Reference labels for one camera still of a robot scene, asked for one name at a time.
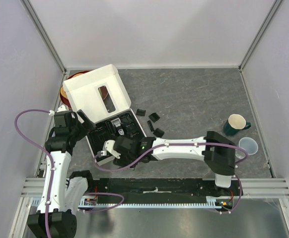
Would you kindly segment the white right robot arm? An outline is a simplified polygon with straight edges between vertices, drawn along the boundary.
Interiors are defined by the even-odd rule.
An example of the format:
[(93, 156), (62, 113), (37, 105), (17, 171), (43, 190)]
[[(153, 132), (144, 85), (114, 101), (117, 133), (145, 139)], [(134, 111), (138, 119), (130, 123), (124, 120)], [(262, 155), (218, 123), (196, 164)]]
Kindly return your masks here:
[(166, 159), (190, 159), (206, 163), (215, 174), (214, 192), (225, 195), (231, 189), (231, 179), (235, 175), (236, 145), (215, 131), (205, 136), (191, 139), (164, 139), (144, 137), (130, 139), (118, 136), (107, 140), (98, 155), (111, 154), (122, 167), (132, 166), (133, 162), (161, 161)]

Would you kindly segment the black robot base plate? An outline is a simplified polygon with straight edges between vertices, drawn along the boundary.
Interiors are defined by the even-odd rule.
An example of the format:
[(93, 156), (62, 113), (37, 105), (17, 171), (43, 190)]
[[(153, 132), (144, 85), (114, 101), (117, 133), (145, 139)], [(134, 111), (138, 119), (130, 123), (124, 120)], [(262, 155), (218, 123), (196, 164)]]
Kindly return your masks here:
[(202, 178), (100, 178), (92, 182), (91, 192), (107, 193), (98, 196), (100, 204), (116, 204), (124, 197), (124, 205), (158, 205), (205, 203), (210, 197), (237, 198), (243, 192), (237, 180), (229, 188), (220, 188), (215, 181)]

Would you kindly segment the small black clipper attachment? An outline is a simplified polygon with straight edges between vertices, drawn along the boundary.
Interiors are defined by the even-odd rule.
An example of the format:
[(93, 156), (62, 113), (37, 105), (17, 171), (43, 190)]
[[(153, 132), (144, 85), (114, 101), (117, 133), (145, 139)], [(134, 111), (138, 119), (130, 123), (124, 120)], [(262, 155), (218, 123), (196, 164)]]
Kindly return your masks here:
[(148, 120), (148, 121), (147, 121), (147, 124), (148, 124), (148, 126), (149, 126), (150, 131), (151, 131), (151, 132), (154, 132), (154, 127), (153, 127), (153, 125), (152, 125), (152, 122), (151, 122), (150, 120)]

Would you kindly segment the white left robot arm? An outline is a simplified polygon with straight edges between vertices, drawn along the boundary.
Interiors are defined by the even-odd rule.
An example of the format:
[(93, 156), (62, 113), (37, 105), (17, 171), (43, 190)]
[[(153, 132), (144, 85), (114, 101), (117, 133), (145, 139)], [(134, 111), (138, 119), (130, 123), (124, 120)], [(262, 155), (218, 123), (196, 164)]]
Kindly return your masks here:
[(67, 176), (76, 143), (94, 124), (82, 111), (75, 113), (67, 106), (54, 112), (55, 126), (45, 143), (46, 177), (37, 211), (29, 215), (27, 225), (37, 238), (73, 238), (77, 230), (76, 213), (83, 195), (93, 193), (95, 184), (90, 171), (73, 172)]

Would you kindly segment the white cardboard clipper box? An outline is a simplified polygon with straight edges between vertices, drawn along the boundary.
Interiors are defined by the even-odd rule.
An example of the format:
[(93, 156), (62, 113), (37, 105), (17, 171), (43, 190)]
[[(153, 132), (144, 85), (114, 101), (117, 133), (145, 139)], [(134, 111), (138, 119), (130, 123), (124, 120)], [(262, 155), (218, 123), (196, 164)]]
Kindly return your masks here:
[(95, 123), (109, 119), (131, 108), (131, 99), (113, 64), (67, 79), (62, 84), (71, 110), (83, 110)]

